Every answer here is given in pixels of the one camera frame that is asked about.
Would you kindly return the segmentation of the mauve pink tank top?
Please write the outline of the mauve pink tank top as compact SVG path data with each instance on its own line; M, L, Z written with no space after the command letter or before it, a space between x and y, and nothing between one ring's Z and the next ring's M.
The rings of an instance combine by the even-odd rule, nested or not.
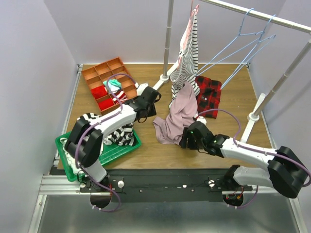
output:
M197 100L190 83L186 82L172 102L170 113L165 119L156 117L153 120L156 138L161 144L179 144L183 130L194 122L197 114Z

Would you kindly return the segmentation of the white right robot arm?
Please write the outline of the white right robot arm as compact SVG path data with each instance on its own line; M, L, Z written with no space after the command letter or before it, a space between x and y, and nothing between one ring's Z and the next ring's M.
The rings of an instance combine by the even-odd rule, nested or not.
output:
M183 129L180 147L203 150L209 155L232 158L253 164L247 168L233 165L220 179L227 190L257 185L274 188L281 195L295 199L310 173L288 147L269 149L241 143L223 134L213 134L200 121Z

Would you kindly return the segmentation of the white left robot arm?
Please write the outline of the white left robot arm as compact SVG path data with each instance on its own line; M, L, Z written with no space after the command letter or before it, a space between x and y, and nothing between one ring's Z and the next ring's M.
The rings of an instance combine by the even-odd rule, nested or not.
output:
M108 185L107 172L99 160L103 139L122 126L155 116L155 103L160 99L161 94L148 86L141 95L104 116L84 114L76 121L64 149L75 159L77 168L92 179L91 186L96 191L102 192Z

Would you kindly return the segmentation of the red white striped sock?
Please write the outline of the red white striped sock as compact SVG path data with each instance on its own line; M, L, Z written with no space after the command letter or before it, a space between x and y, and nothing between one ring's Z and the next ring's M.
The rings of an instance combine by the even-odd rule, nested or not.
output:
M128 100L125 92L123 90L120 90L118 92L115 93L116 97L112 98L112 101L114 102L114 104L118 104L118 100L119 99L121 102L125 102L126 100Z

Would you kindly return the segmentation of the teal and white sock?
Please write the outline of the teal and white sock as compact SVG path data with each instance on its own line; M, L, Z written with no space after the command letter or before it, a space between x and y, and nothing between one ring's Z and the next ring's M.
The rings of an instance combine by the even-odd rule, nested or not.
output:
M103 84L105 86L105 89L107 90L107 88L109 88L112 93L117 93L121 91L122 89L121 83L116 79L110 79L109 81L104 81Z

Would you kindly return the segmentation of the black white striped garment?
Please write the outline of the black white striped garment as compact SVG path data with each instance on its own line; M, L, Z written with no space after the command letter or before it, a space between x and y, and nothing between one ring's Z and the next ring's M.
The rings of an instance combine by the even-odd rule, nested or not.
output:
M95 113L85 113L80 117L78 117L77 121L80 119L90 121L91 119L97 119L99 117L101 117L101 115ZM117 144L118 146L127 146L127 145L133 146L135 142L133 127L134 127L133 123L121 126L114 132L109 134L107 137L105 137L103 139L102 145Z

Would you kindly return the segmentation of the red black plaid shirt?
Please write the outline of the red black plaid shirt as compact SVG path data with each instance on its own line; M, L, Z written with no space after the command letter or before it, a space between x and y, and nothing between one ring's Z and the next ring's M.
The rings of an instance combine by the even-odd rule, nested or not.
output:
M195 81L200 89L199 95L196 97L198 112L218 108L222 83L204 76L197 76Z

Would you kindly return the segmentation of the red sock lower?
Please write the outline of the red sock lower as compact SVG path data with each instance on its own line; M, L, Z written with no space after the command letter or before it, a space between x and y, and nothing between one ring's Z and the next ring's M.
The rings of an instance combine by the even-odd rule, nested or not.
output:
M101 111L108 109L114 105L114 102L111 98L104 99L98 103L98 106Z

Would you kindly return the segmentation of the red sock upper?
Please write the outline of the red sock upper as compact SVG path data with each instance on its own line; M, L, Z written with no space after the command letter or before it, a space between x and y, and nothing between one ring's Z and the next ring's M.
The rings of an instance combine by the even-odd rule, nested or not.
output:
M106 96L107 95L107 90L106 90L106 88L103 85L101 85L101 86L98 86L96 88L91 89L91 93L92 93L94 99L97 100L97 99L99 99L101 97Z

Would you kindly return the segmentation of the brown compartment organizer tray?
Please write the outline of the brown compartment organizer tray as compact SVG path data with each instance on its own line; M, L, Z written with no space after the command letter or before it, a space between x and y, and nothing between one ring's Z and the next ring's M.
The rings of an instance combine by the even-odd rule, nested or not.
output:
M91 91L91 89L101 86L104 81L109 81L110 79L116 79L121 83L122 89L128 100L137 96L138 83L133 81L131 75L127 68L125 67L123 61L116 57L112 60L105 61L101 64L95 65L93 67L87 68L82 71L82 75ZM107 88L107 95L99 99L95 99L97 105L100 101L107 98L115 98L115 93L112 93L109 88ZM114 104L112 107L100 110L101 115L105 115L115 109L117 109L120 104Z

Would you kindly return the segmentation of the white striped hanging shirt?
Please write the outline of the white striped hanging shirt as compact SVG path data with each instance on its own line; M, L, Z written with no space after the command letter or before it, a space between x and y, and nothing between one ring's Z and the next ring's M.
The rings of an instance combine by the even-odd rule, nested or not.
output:
M195 30L194 36L198 36L198 29ZM172 82L171 92L172 100L176 99L177 93L183 88L184 83L188 82L193 90L194 94L197 96L200 92L199 86L196 79L196 74L199 65L199 51L198 51L198 37L194 38L193 52L190 56L186 57L186 60L182 64L180 70L173 71L170 75L170 80Z

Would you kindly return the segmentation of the green plastic laundry basket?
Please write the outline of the green plastic laundry basket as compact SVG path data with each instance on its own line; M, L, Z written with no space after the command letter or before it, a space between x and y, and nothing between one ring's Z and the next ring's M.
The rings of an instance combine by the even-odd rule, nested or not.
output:
M67 142L69 135L70 135L70 132L57 137L55 139L55 144L56 144L60 159L62 161L67 179L68 181L73 182L73 181L76 181L77 178L81 180L85 174L82 172L81 169L76 168L74 158L72 158L64 150L64 145ZM141 146L141 140L138 137L135 130L133 130L133 135L134 135L134 143L132 146L130 145L119 146L116 143L113 143L111 145L104 144L101 147L102 153L99 156L101 165L106 166L107 164L112 163L113 161L139 148Z

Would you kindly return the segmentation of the white clothes rack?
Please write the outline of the white clothes rack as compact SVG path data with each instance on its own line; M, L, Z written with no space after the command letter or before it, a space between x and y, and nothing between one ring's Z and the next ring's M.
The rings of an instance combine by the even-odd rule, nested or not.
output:
M289 21L286 19L282 19L276 16L268 15L266 13L258 12L253 8L247 9L245 7L237 6L225 1L221 0L207 0L206 3L222 7L224 9L238 12L244 14L244 16L250 16L254 18L258 18L260 20L267 21L267 23L277 24L286 28L294 29L300 32L310 33L311 28L302 24L295 23L293 21ZM168 17L167 17L167 25L166 25L166 41L165 41L165 51L164 51L164 62L163 62L163 74L160 75L158 82L154 85L155 90L159 90L164 84L168 83L170 76L175 70L178 68L179 61L176 61L171 68L168 68L168 58L169 58L169 50L170 50L170 39L171 39L171 28L172 28L172 19L173 19L173 5L174 1L169 1L168 7ZM270 90L270 92L266 95L262 93L257 103L254 107L254 110L248 115L248 123L246 128L242 134L241 141L247 142L251 131L256 122L259 121L259 114L263 111L264 107L268 104L268 102L273 98L273 96L277 93L277 91L281 88L281 86L285 83L285 81L289 78L292 72L297 68L302 59L307 55L307 53L311 50L311 42L308 41L305 47L301 50L301 52L297 55L294 61L290 64L287 70L280 77L278 82L274 85L274 87Z

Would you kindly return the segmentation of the white garment in basket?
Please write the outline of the white garment in basket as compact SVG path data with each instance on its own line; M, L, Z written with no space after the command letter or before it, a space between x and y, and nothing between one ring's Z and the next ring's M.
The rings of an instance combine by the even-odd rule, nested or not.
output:
M65 144L67 142L67 139L64 138L64 137L61 137L60 138L60 142L61 142L61 144L63 146L62 150L65 153L65 157L66 157L66 160L67 160L67 163L68 163L69 167L72 169L73 174L77 175L78 172L81 172L82 170L78 169L76 167L75 159L65 150Z

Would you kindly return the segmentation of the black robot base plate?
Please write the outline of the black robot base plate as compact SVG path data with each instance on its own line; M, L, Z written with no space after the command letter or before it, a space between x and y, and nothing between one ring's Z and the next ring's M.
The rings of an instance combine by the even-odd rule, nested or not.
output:
M110 169L105 185L119 196L87 181L81 192L90 193L90 202L106 207L114 202L222 202L224 192L251 191L251 186L233 182L229 168L190 169Z

